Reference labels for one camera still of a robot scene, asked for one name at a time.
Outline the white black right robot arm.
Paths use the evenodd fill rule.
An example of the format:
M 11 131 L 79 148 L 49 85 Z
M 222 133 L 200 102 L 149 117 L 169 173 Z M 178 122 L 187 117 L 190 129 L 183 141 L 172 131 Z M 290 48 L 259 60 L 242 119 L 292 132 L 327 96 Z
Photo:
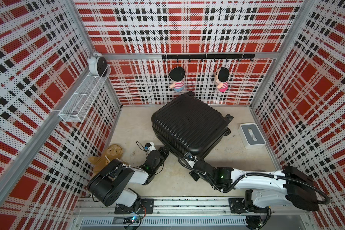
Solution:
M 244 210 L 259 212 L 271 206 L 294 206 L 304 211 L 318 211 L 328 205 L 329 196 L 314 185 L 311 177 L 292 166 L 273 172 L 254 172 L 230 167 L 213 167 L 204 160 L 179 157 L 178 162 L 223 194 L 245 190 Z

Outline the black hard-shell suitcase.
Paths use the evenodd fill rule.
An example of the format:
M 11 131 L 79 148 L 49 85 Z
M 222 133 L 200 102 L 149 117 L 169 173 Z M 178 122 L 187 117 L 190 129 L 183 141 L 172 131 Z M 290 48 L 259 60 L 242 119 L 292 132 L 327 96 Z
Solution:
M 189 91 L 156 111 L 151 116 L 151 126 L 156 137 L 176 157 L 190 153 L 204 159 L 231 133 L 232 120 L 233 116 L 223 116 Z

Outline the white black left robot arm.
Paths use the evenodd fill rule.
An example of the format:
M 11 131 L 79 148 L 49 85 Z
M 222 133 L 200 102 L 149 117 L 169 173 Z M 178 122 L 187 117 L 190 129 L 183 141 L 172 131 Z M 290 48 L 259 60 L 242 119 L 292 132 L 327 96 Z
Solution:
M 131 167 L 114 159 L 91 179 L 87 188 L 95 202 L 100 201 L 106 207 L 116 205 L 117 215 L 153 213 L 154 199 L 142 198 L 127 186 L 148 185 L 162 171 L 169 149 L 166 146 L 156 149 L 151 142 L 144 149 L 147 158 L 141 166 Z

